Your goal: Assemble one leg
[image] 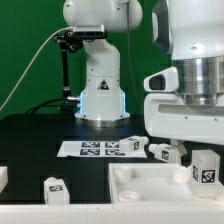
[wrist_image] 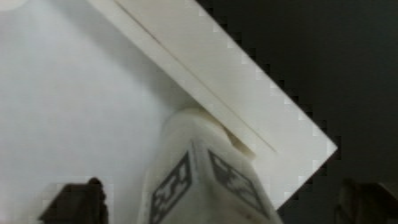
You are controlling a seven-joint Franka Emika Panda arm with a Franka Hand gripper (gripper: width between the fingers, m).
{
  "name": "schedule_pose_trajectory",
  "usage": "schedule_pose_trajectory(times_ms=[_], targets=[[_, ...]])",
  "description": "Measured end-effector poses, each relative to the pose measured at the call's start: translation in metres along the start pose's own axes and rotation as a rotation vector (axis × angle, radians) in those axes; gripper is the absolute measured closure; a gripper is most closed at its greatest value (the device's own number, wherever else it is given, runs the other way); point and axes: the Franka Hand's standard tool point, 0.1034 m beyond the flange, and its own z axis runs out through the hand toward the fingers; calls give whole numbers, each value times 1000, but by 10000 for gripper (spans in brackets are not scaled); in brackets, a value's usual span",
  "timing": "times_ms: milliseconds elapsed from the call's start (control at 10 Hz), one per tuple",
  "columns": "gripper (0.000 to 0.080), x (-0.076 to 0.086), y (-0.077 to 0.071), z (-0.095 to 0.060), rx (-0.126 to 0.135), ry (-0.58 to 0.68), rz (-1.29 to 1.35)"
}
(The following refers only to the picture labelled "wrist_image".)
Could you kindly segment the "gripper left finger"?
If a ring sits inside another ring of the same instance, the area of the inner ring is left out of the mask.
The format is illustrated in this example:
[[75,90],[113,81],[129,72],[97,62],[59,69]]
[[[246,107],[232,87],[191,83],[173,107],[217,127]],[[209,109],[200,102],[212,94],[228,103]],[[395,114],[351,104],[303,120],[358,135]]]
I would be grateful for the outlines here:
[[43,224],[109,224],[104,183],[97,177],[65,186],[43,211]]

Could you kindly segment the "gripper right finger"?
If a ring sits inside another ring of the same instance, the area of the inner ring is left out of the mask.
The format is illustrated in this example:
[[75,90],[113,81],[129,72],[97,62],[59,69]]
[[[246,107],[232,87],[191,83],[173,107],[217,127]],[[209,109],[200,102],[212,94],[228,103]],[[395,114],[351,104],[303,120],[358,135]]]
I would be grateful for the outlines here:
[[398,182],[344,180],[335,224],[398,224]]

